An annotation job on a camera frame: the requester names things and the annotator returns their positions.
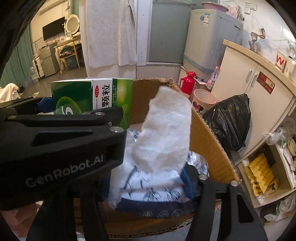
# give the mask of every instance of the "faucet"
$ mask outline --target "faucet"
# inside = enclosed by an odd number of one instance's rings
[[[264,28],[261,29],[261,32],[262,32],[261,35],[251,32],[252,41],[249,41],[249,45],[250,45],[250,50],[253,52],[255,52],[255,42],[258,40],[258,37],[260,37],[262,39],[266,38]]]

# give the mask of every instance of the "countertop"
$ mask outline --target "countertop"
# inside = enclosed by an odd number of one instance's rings
[[[272,62],[260,56],[259,54],[256,54],[255,52],[228,40],[224,40],[223,44],[241,52],[242,54],[261,64],[264,68],[273,73],[294,94],[294,96],[296,96],[296,86]]]

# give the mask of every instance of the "red kettle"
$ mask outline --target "red kettle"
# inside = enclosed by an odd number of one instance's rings
[[[180,89],[185,94],[187,98],[191,97],[191,93],[193,91],[193,87],[195,84],[196,73],[195,72],[187,72],[187,76],[180,80]]]

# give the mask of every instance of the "green curtain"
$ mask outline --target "green curtain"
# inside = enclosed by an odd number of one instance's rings
[[[33,49],[31,28],[29,25],[5,65],[0,79],[0,86],[5,87],[9,83],[20,84],[22,86],[25,80],[30,77],[32,60]]]
[[[79,17],[79,0],[71,0],[70,13]]]

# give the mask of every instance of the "silver bolt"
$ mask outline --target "silver bolt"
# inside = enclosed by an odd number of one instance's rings
[[[110,127],[110,131],[115,133],[121,133],[121,132],[124,132],[124,129],[119,126],[112,126]]]
[[[96,115],[105,115],[105,113],[103,113],[103,112],[96,112],[95,114]]]
[[[13,119],[15,119],[16,117],[17,117],[16,115],[11,115],[11,116],[7,117],[7,119],[8,119],[8,120],[13,120]]]
[[[199,176],[198,176],[198,178],[200,179],[200,180],[207,180],[209,177],[206,175],[206,174],[200,174]]]
[[[233,180],[230,182],[230,185],[233,187],[237,187],[239,185],[239,183],[236,180]]]

